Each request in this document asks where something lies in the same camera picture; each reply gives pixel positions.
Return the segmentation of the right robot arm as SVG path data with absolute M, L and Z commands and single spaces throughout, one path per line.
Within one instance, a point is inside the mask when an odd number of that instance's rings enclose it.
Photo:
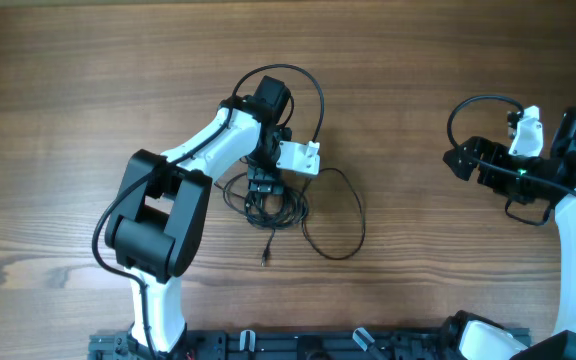
M 451 359 L 576 359 L 576 107 L 564 112 L 550 154 L 541 157 L 543 131 L 536 106 L 508 116 L 511 145 L 479 136 L 453 143 L 443 156 L 453 174 L 506 198 L 548 206 L 540 225 L 553 220 L 558 229 L 561 268 L 557 319 L 552 335 L 523 344 L 510 330 L 472 314 L 459 314 L 446 324 L 441 352 Z

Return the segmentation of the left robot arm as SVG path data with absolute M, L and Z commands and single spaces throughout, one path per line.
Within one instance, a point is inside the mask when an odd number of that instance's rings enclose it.
M 129 159 L 93 241 L 114 251 L 115 274 L 132 282 L 132 354 L 166 359 L 179 349 L 187 330 L 181 276 L 198 251 L 213 183 L 246 158 L 264 186 L 274 184 L 281 175 L 279 120 L 290 102 L 288 87 L 265 76 L 253 94 L 223 100 L 214 120 L 186 143 Z

